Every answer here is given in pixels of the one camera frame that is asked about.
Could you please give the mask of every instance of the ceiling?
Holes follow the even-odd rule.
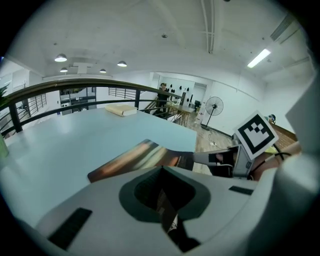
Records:
[[[38,54],[36,61],[42,63],[38,69],[45,65],[39,72],[44,76],[59,75],[65,66],[76,74],[74,62],[91,63],[89,74],[103,68],[112,75],[123,72],[119,61],[131,71],[141,57],[172,52],[219,57],[267,79],[283,70],[290,74],[296,65],[310,68],[303,31],[295,21],[275,41],[270,37],[286,15],[268,0],[52,0],[33,15],[19,40],[32,40],[43,58]],[[269,57],[249,69],[247,64],[264,48],[271,51]],[[60,53],[67,62],[54,61]]]

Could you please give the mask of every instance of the lamp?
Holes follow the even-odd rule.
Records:
[[[121,60],[121,61],[119,61],[118,66],[120,66],[120,67],[126,67],[126,66],[127,66],[127,63],[126,63],[125,61]]]
[[[63,53],[60,53],[54,60],[56,62],[65,62],[67,60],[67,56]]]

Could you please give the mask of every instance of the ceiling pipe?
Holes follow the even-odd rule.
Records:
[[[210,53],[212,54],[214,51],[214,32],[215,32],[215,26],[214,26],[214,18],[215,18],[215,12],[214,12],[214,0],[211,0],[211,44],[210,44]]]
[[[205,26],[205,35],[206,35],[206,51],[209,52],[208,21],[207,21],[207,14],[206,14],[204,0],[201,0],[201,6],[202,6],[203,17],[204,17],[204,26]]]

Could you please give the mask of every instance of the wooden desk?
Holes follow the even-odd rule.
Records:
[[[56,116],[6,139],[1,193],[13,215],[31,227],[90,184],[87,174],[145,139],[194,152],[197,133],[138,111],[121,117],[104,108]]]
[[[179,125],[187,127],[189,114],[194,112],[195,109],[182,105],[167,105],[167,107],[169,108],[169,115],[170,113],[174,113],[175,111],[177,111],[177,114],[173,116],[173,123],[178,121]]]

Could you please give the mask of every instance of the wooden floor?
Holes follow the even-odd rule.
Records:
[[[205,130],[200,124],[196,124],[197,114],[194,112],[189,115],[187,128],[196,131],[195,152],[207,152],[220,149],[226,149],[231,146],[231,138],[214,130]],[[215,142],[216,145],[210,145],[210,142]],[[211,175],[208,166],[200,163],[194,163],[193,171],[202,174]]]

